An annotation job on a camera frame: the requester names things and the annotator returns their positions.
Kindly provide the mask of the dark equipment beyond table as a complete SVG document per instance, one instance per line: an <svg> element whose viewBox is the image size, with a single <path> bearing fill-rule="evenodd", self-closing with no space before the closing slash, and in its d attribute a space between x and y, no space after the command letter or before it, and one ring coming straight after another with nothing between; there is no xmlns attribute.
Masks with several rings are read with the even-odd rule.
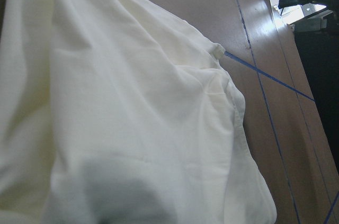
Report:
<svg viewBox="0 0 339 224"><path fill-rule="evenodd" d="M338 157L338 0L277 0L292 26L325 134Z"/></svg>

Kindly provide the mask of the cream long-sleeve printed shirt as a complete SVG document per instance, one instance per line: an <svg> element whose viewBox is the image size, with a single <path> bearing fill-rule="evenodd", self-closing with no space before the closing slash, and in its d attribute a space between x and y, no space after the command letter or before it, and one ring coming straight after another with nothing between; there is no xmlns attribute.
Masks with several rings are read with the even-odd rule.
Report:
<svg viewBox="0 0 339 224"><path fill-rule="evenodd" d="M149 0L6 0L1 223L275 223L224 52Z"/></svg>

